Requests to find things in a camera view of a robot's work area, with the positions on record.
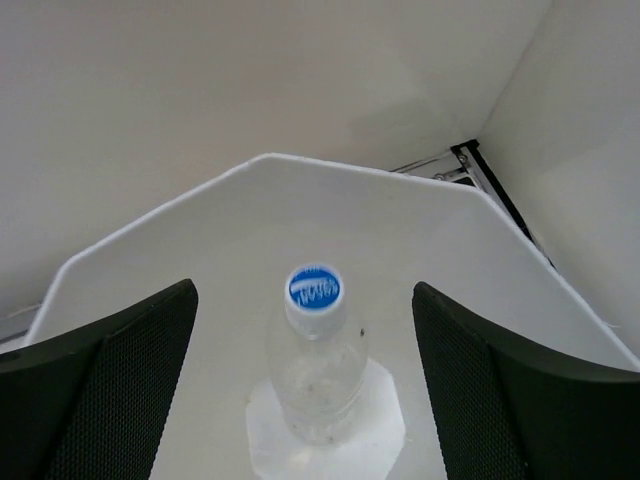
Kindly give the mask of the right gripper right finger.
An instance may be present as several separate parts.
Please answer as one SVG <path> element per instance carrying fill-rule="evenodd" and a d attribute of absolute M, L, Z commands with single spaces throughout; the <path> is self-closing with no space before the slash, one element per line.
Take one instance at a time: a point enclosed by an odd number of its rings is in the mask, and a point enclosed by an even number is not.
<path fill-rule="evenodd" d="M 448 478 L 638 478 L 638 373 L 538 344 L 425 282 L 412 313 Z"/>

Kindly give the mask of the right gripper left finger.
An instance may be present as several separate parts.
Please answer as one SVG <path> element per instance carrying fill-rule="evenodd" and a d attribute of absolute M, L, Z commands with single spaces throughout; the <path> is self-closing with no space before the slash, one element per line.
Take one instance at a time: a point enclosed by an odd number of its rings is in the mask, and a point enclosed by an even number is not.
<path fill-rule="evenodd" d="M 2 478 L 149 478 L 197 308 L 184 279 L 2 354 Z"/>

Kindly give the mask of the clear bottle white cap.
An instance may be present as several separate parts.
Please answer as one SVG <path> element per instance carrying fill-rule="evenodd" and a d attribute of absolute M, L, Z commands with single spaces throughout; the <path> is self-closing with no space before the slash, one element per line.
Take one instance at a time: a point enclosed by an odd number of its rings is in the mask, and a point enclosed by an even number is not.
<path fill-rule="evenodd" d="M 369 337 L 336 268 L 307 263 L 288 274 L 281 306 L 267 324 L 266 350 L 291 432 L 314 445 L 345 439 L 360 402 Z"/>

